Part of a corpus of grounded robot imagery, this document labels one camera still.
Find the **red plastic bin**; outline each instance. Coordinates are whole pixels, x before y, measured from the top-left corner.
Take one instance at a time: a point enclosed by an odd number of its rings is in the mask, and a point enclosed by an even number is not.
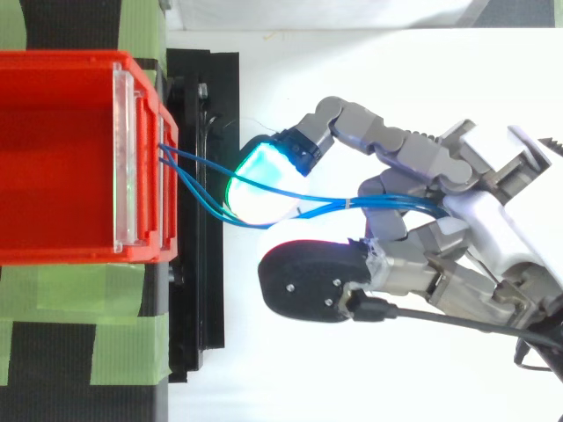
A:
[[[178,128],[119,51],[0,52],[0,266],[177,254]]]

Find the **blue cable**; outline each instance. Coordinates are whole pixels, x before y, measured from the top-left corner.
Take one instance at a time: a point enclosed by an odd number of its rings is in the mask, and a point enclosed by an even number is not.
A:
[[[315,200],[315,201],[323,201],[329,202],[328,204],[314,208],[306,213],[303,213],[295,218],[300,219],[309,219],[314,218],[319,215],[328,214],[334,211],[340,211],[349,208],[359,208],[359,207],[373,207],[379,209],[404,209],[404,210],[413,210],[419,211],[424,214],[431,215],[435,218],[440,218],[447,213],[442,210],[441,208],[437,207],[435,204],[430,202],[426,199],[411,197],[407,195],[374,195],[369,197],[358,197],[353,198],[348,201],[348,206],[346,206],[347,200],[340,199],[340,198],[323,198],[323,197],[316,197],[310,195],[299,195],[297,193],[291,193],[287,191],[283,191],[281,189],[276,189],[271,186],[265,186],[261,183],[254,182],[253,180],[243,178],[238,176],[236,173],[225,169],[224,167],[220,166],[219,164],[210,162],[204,158],[194,156],[192,154],[186,153],[184,151],[180,151],[178,149],[174,149],[165,145],[160,145],[162,150],[166,153],[168,160],[164,160],[160,158],[160,161],[170,167],[172,167],[179,175],[182,182],[186,185],[189,191],[194,195],[194,197],[203,205],[203,207],[210,212],[215,218],[223,222],[227,222],[229,224],[233,224],[239,227],[244,228],[252,228],[252,229],[268,229],[273,224],[249,224],[246,222],[242,222],[239,220],[232,212],[229,210],[221,207],[217,201],[207,193],[205,188],[201,186],[195,178],[189,175],[187,172],[183,171],[178,167],[176,162],[173,160],[172,154],[170,151],[173,151],[180,156],[185,156],[187,158],[193,159],[194,161],[198,161],[208,165],[210,168],[213,168],[217,171],[222,172],[223,174],[227,174],[228,176],[239,178],[244,182],[249,183],[250,185],[264,188],[267,191],[283,194],[286,196],[304,199],[304,200]]]
[[[228,169],[225,169],[221,165],[214,163],[212,161],[206,160],[205,158],[201,158],[200,156],[195,156],[194,154],[190,154],[189,152],[181,151],[179,149],[169,147],[168,145],[164,145],[162,143],[159,144],[159,146],[163,150],[173,151],[174,153],[178,154],[179,156],[183,156],[185,158],[189,158],[190,160],[197,161],[198,163],[205,164],[209,168],[214,169],[216,171],[219,171],[226,176],[229,176],[231,178],[237,178],[237,179],[247,183],[248,185],[258,187],[259,189],[263,189],[265,191],[278,193],[280,195],[289,196],[291,198],[296,198],[296,199],[299,199],[299,200],[311,200],[311,201],[316,201],[316,202],[339,202],[339,203],[342,203],[342,204],[346,204],[346,201],[347,201],[346,198],[326,198],[326,197],[322,197],[322,196],[302,195],[302,194],[299,194],[299,193],[294,193],[294,192],[284,191],[282,189],[277,189],[277,188],[272,187],[272,186],[263,185],[259,182],[254,181],[254,180],[250,180],[249,178],[239,176],[234,171],[230,171]],[[412,202],[418,202],[418,203],[424,204],[424,205],[429,205],[431,207],[437,207],[434,203],[432,203],[430,200],[427,200],[426,198],[417,198],[417,197],[413,197],[413,196],[400,195],[400,194],[382,194],[382,195],[375,195],[375,196],[366,196],[366,197],[361,197],[361,198],[365,199],[365,200],[369,200],[369,199],[408,200],[408,201],[412,201]]]
[[[184,171],[183,169],[180,169],[178,167],[178,165],[176,164],[176,162],[174,161],[174,158],[172,157],[172,154],[170,153],[170,151],[165,149],[165,154],[168,157],[168,161],[163,160],[162,158],[160,159],[160,161],[164,164],[167,164],[169,166],[171,166],[178,174],[182,173],[182,175],[187,178],[189,180],[189,184],[194,186],[202,195],[203,197],[211,203],[211,206],[214,207],[217,211],[219,211],[221,214],[224,215],[228,215],[230,218],[238,220],[237,216],[234,215],[231,211],[223,208],[216,200],[215,198],[213,198],[208,191],[205,190],[205,188],[200,185],[198,183],[198,181],[193,178],[188,172]]]
[[[171,166],[172,168],[174,168],[174,170],[181,172],[182,176],[184,176],[184,178],[188,178],[189,182],[190,182],[189,184],[194,186],[198,191],[200,191],[201,194],[203,194],[205,196],[205,198],[209,202],[211,202],[211,205],[216,210],[218,210],[222,214],[228,215],[229,217],[238,220],[238,218],[234,214],[232,214],[230,211],[226,210],[225,208],[221,207],[215,201],[215,199],[213,199],[213,197],[207,193],[207,191],[205,190],[205,188],[203,186],[201,186],[188,173],[186,173],[185,171],[180,169],[173,161],[165,161],[164,159],[161,160],[161,161],[164,164],[167,164],[167,165]],[[424,212],[425,214],[430,214],[432,216],[435,216],[435,210],[433,208],[426,207],[425,205],[422,205],[422,204],[413,204],[413,203],[404,202],[404,201],[389,201],[389,200],[382,200],[382,199],[379,199],[379,198],[377,198],[377,200],[373,200],[373,199],[366,200],[364,197],[361,197],[357,200],[357,202],[351,202],[350,205],[348,206],[348,208],[358,208],[358,207],[378,207],[378,208],[386,208],[386,209],[399,208],[399,209],[406,209],[406,210],[421,211],[421,212]],[[338,211],[338,210],[341,210],[341,209],[346,209],[346,205],[345,204],[330,203],[326,206],[312,209],[311,211],[308,211],[307,213],[301,214],[301,215],[299,215],[295,218],[312,218],[313,216],[322,215],[322,214],[326,214],[326,212]]]

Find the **cable connector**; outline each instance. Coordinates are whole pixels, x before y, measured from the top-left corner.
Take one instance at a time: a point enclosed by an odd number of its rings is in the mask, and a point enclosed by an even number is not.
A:
[[[398,307],[379,297],[368,297],[363,290],[353,290],[346,307],[354,321],[378,323],[398,316]]]

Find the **white table surface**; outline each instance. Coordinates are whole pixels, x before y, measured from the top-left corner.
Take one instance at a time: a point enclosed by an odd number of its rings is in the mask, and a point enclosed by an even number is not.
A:
[[[171,33],[169,46],[240,52],[242,143],[268,133],[261,125],[296,124],[330,95],[435,135],[471,118],[563,140],[562,31]],[[335,145],[310,175],[311,193],[352,196],[383,168]],[[316,224],[359,237],[364,220],[351,210]],[[171,422],[555,422],[563,414],[563,385],[516,368],[512,338],[416,321],[277,316],[256,273],[264,236],[225,227],[226,348],[206,352],[188,384],[171,385]],[[416,297],[393,301],[426,309]]]

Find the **black metal bracket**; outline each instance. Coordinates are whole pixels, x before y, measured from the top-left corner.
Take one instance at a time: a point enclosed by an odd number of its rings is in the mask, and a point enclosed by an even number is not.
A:
[[[179,148],[232,168],[238,157],[238,54],[169,49],[167,107]],[[179,166],[218,202],[228,180],[185,158]],[[179,184],[179,255],[171,262],[170,382],[185,382],[206,349],[224,347],[223,224]]]

